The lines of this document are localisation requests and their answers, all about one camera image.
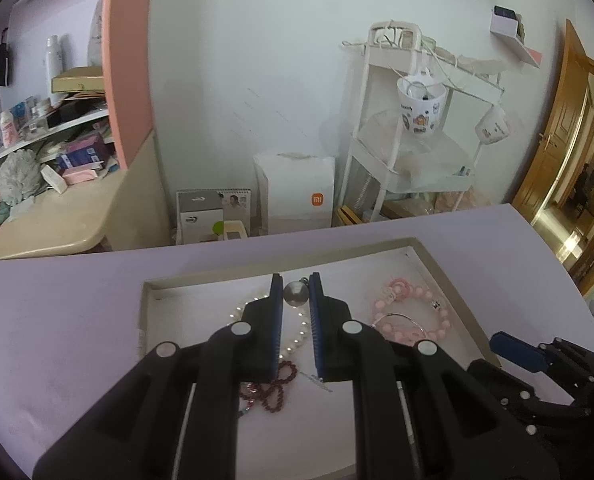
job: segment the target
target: tissue box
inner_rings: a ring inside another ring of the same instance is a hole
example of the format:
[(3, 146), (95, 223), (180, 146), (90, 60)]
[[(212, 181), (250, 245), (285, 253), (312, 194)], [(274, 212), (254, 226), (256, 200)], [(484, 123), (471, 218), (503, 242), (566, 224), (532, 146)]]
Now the tissue box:
[(109, 158), (110, 153), (104, 144), (104, 139), (94, 132), (66, 144), (64, 152), (57, 156), (57, 164), (63, 170), (67, 170), (92, 162), (106, 164)]
[(78, 184), (80, 182), (86, 182), (88, 180), (95, 180), (98, 177), (100, 165), (100, 162), (93, 162), (91, 164), (84, 164), (75, 168), (69, 168), (62, 173), (62, 178), (69, 186)]

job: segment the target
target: mug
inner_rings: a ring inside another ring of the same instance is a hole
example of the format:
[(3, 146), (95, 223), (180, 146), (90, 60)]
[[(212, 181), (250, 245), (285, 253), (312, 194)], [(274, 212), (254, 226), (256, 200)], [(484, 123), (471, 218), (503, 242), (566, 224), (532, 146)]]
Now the mug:
[(435, 132), (448, 97), (448, 89), (437, 83), (427, 70), (397, 81), (405, 129), (416, 136)]
[(475, 126), (475, 133), (482, 144), (494, 144), (504, 140), (510, 136), (510, 131), (506, 112), (500, 105), (492, 105)]

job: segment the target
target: pearl necklace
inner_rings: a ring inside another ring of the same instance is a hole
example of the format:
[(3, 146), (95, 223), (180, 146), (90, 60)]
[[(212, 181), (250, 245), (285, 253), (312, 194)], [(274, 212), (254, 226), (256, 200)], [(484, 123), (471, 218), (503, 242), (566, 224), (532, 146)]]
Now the pearl necklace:
[[(261, 298), (267, 298), (267, 297), (268, 297), (267, 294), (264, 294), (263, 296), (261, 296)], [(259, 299), (260, 298), (253, 298), (252, 300), (243, 301), (237, 307), (235, 307), (235, 310), (233, 310), (232, 314), (230, 315), (231, 323), (241, 320), (241, 316), (244, 313), (244, 308), (246, 308), (246, 306), (249, 303), (252, 303), (253, 301), (257, 301)], [(280, 361), (282, 361), (284, 359), (288, 359), (288, 357), (291, 354), (293, 354), (296, 351), (296, 349), (298, 349), (306, 341), (308, 341), (308, 338), (311, 335), (311, 318), (310, 318), (309, 314), (306, 313), (306, 310), (301, 306), (293, 306), (292, 310), (294, 310), (297, 313), (297, 316), (301, 319), (300, 327), (299, 327), (299, 330), (297, 331), (297, 333), (292, 338), (290, 338), (288, 340), (288, 343), (285, 346), (282, 346), (282, 349), (280, 349), (280, 351), (279, 351), (279, 360)]]

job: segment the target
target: table surface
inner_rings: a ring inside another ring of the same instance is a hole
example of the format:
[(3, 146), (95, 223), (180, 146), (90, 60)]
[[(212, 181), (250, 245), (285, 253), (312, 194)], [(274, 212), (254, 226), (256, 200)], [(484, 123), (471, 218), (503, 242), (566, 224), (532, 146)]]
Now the table surface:
[(128, 172), (119, 170), (99, 180), (53, 189), (0, 228), (0, 259), (56, 256), (87, 251), (104, 237), (104, 223), (117, 190)]
[[(416, 237), (488, 336), (555, 336), (594, 352), (594, 320), (547, 245), (510, 206), (190, 246), (0, 261), (0, 442), (39, 456), (136, 362), (144, 280)], [(570, 398), (530, 376), (545, 400)]]

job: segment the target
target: lavender table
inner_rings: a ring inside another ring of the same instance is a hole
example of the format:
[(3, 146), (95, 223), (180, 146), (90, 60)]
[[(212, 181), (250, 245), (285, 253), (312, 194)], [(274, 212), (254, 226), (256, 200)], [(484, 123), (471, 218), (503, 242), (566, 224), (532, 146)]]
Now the lavender table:
[[(594, 321), (583, 298), (509, 205), (229, 242), (0, 261), (0, 442), (30, 475), (39, 456), (135, 364), (144, 280), (402, 237), (426, 246), (489, 336), (505, 330), (533, 344), (561, 336), (594, 351)], [(545, 399), (569, 399), (545, 376), (522, 378)]]

